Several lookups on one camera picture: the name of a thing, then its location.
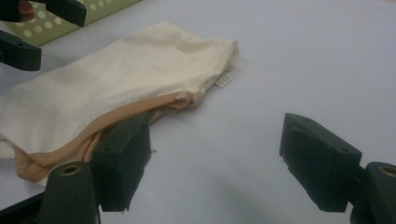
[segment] hole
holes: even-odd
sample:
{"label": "hole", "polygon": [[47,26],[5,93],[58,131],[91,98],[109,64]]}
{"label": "hole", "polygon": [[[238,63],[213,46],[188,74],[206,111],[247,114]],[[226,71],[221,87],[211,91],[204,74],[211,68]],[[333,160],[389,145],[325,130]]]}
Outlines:
{"label": "hole", "polygon": [[37,25],[37,26],[35,27],[35,31],[38,32],[38,33],[40,34],[41,32],[43,32],[43,28],[42,28],[41,26]]}
{"label": "hole", "polygon": [[105,152],[111,152],[113,151],[113,147],[105,147]]}
{"label": "hole", "polygon": [[37,12],[37,16],[41,19],[46,19],[46,13],[43,11]]}
{"label": "hole", "polygon": [[30,30],[25,30],[25,31],[23,31],[23,34],[24,34],[24,36],[26,36],[26,37],[31,37],[31,36],[32,36],[32,31],[30,31]]}
{"label": "hole", "polygon": [[55,18],[55,24],[58,24],[58,25],[60,25],[60,24],[62,24],[62,20],[61,20],[61,18]]}
{"label": "hole", "polygon": [[94,3],[90,4],[90,8],[92,9],[92,11],[96,10],[96,5]]}
{"label": "hole", "polygon": [[62,169],[61,175],[73,175],[78,173],[81,170],[81,166],[79,165],[70,165],[66,168]]}
{"label": "hole", "polygon": [[52,28],[52,23],[50,21],[46,21],[46,23],[44,23],[44,25],[48,28],[51,29]]}
{"label": "hole", "polygon": [[394,168],[394,167],[381,166],[381,167],[379,167],[379,170],[386,175],[396,177],[396,168]]}

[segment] white cloth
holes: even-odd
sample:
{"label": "white cloth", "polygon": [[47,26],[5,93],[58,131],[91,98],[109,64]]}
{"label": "white cloth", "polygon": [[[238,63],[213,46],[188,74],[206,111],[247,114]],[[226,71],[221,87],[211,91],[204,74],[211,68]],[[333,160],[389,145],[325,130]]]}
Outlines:
{"label": "white cloth", "polygon": [[177,91],[205,93],[238,54],[161,22],[0,95],[0,157],[56,150],[99,116]]}

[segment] folded fabric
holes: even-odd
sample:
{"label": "folded fabric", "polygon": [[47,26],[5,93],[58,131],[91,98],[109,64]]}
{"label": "folded fabric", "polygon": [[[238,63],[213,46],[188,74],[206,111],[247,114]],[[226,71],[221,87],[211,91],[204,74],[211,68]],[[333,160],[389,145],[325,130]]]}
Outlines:
{"label": "folded fabric", "polygon": [[201,39],[161,22],[0,95],[0,156],[17,175],[45,178],[88,161],[120,120],[197,106],[238,54],[234,40]]}

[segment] orange fabric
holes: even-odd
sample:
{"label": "orange fabric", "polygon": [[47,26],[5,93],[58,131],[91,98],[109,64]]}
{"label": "orange fabric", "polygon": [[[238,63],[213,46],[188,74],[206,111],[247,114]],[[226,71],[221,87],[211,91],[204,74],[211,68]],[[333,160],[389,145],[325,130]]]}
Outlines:
{"label": "orange fabric", "polygon": [[75,161],[89,161],[92,151],[103,137],[102,130],[112,124],[142,112],[148,112],[152,123],[170,111],[198,105],[202,97],[202,93],[181,91],[124,105],[93,120],[69,143],[52,152],[26,155],[15,147],[17,174],[25,180],[37,182],[44,178],[54,165],[60,165],[58,163],[61,161],[69,161],[76,154]]}

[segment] white table surface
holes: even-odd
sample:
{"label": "white table surface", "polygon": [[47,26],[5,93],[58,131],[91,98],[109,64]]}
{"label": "white table surface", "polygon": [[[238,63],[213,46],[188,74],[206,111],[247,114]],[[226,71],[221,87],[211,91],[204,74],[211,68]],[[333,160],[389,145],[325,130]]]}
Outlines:
{"label": "white table surface", "polygon": [[[234,80],[151,126],[157,153],[131,211],[102,213],[102,223],[349,223],[350,206],[320,212],[289,173],[283,118],[319,122],[362,151],[362,166],[396,163],[396,2],[143,0],[43,46],[39,72],[0,64],[0,93],[160,21],[236,39]],[[0,160],[0,209],[42,190]]]}

